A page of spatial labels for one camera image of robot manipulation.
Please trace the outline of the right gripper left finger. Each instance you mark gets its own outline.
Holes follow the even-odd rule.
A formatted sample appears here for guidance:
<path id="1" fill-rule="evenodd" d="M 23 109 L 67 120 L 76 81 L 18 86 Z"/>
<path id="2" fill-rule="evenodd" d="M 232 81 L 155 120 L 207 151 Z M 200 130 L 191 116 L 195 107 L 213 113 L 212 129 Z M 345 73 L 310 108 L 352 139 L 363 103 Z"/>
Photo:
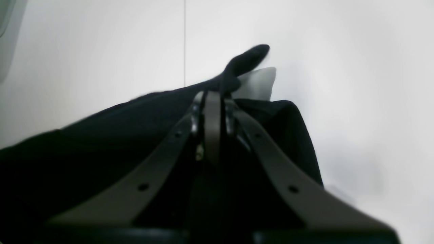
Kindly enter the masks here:
<path id="1" fill-rule="evenodd" d="M 190 138 L 203 141 L 218 162 L 221 98 L 199 92 L 183 118 L 134 170 L 82 204 L 50 219 L 49 244 L 185 244 L 182 230 L 139 228 L 133 223 L 154 200 Z"/>

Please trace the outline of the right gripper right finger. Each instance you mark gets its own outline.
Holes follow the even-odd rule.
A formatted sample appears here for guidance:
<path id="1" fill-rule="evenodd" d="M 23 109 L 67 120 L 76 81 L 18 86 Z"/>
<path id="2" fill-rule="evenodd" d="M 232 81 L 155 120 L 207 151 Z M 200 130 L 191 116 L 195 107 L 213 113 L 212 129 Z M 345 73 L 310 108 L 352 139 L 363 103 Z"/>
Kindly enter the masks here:
<path id="1" fill-rule="evenodd" d="M 302 229 L 258 230 L 255 244 L 398 244 L 395 230 L 332 196 L 273 141 L 266 130 L 230 97 L 225 104 L 226 131 L 245 134 L 251 152 L 274 190 L 303 222 Z"/>

